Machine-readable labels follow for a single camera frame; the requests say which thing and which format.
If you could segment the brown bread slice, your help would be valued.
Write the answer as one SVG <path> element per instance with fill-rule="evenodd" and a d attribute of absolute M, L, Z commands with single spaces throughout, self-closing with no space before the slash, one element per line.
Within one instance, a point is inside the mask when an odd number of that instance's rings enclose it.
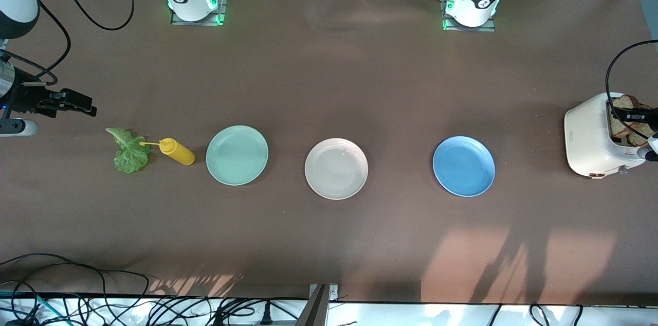
<path fill-rule="evenodd" d="M 628 95 L 613 98 L 612 105 L 623 110 L 640 107 L 639 101 L 634 96 Z M 610 130 L 612 138 L 616 139 L 621 139 L 631 134 L 631 131 L 613 115 L 612 110 L 610 110 Z"/>
<path fill-rule="evenodd" d="M 628 124 L 633 131 L 627 136 L 628 143 L 633 147 L 644 147 L 648 145 L 648 139 L 658 132 L 658 110 L 653 110 L 647 105 L 641 104 L 642 110 L 651 110 L 651 115 L 644 119 L 634 119 Z"/>

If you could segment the green lettuce leaf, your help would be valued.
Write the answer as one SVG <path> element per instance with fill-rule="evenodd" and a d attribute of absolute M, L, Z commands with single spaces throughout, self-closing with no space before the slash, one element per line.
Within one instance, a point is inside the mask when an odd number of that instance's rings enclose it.
<path fill-rule="evenodd" d="M 125 174 L 132 174 L 143 169 L 148 164 L 150 146 L 143 136 L 134 136 L 131 131 L 123 128 L 105 129 L 118 145 L 118 152 L 114 157 L 115 169 Z"/>

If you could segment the yellow mustard squeeze bottle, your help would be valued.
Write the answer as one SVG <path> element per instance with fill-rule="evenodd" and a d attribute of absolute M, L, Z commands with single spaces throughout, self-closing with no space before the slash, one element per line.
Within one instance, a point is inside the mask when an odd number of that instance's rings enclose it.
<path fill-rule="evenodd" d="M 196 161 L 195 154 L 181 145 L 176 139 L 164 138 L 159 142 L 140 141 L 140 146 L 157 146 L 163 155 L 166 155 L 182 165 L 192 165 Z"/>

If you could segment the mint green plate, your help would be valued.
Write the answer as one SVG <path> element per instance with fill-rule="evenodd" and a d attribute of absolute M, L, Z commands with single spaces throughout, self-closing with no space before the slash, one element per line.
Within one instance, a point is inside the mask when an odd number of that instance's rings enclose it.
<path fill-rule="evenodd" d="M 209 143 L 205 164 L 214 180 L 227 186 L 251 183 L 265 171 L 269 147 L 256 129 L 235 125 L 220 131 Z"/>

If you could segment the blue plate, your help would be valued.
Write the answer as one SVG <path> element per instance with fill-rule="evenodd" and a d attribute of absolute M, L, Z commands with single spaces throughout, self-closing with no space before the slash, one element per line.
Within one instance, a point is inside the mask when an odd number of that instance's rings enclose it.
<path fill-rule="evenodd" d="M 489 149 L 477 139 L 453 136 L 434 150 L 432 171 L 447 192 L 459 197 L 476 197 L 494 183 L 496 164 Z"/>

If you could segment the beige plate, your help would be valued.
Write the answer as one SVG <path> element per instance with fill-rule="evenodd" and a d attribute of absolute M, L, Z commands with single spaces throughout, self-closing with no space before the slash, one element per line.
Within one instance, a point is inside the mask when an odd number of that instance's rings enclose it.
<path fill-rule="evenodd" d="M 344 200 L 357 194 L 369 173 L 368 159 L 354 142 L 329 138 L 311 148 L 304 162 L 311 190 L 328 200 Z"/>

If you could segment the cream white toaster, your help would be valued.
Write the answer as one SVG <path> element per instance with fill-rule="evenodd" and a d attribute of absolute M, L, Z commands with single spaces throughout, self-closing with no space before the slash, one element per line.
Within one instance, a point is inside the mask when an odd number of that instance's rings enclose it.
<path fill-rule="evenodd" d="M 613 141 L 606 93 L 598 94 L 568 110 L 564 116 L 566 159 L 569 167 L 585 177 L 606 176 L 638 167 L 646 161 L 639 148 Z"/>

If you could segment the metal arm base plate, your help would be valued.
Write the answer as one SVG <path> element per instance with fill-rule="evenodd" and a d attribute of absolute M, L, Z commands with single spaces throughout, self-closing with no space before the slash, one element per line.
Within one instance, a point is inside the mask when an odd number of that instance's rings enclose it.
<path fill-rule="evenodd" d="M 453 16 L 453 13 L 455 12 L 454 9 L 454 3 L 457 0 L 442 0 L 441 2 L 441 8 L 442 8 L 442 27 L 443 30 L 454 30 L 454 31 L 475 31 L 475 32 L 494 32 L 495 29 L 495 22 L 494 22 L 494 16 L 493 14 L 496 12 L 496 9 L 494 8 L 488 16 L 487 21 L 485 21 L 482 26 L 478 27 L 470 27 L 461 24 L 461 22 L 458 22 L 456 18 Z"/>
<path fill-rule="evenodd" d="M 171 24 L 186 26 L 221 26 L 227 0 L 167 0 Z"/>

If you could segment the grey metal table bracket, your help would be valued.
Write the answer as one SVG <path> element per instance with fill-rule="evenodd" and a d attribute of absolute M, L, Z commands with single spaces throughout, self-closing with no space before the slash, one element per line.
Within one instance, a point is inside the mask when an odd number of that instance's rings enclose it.
<path fill-rule="evenodd" d="M 326 326 L 326 316 L 331 301 L 337 300 L 339 295 L 338 284 L 311 284 L 309 286 L 309 299 L 303 310 L 302 326 Z"/>

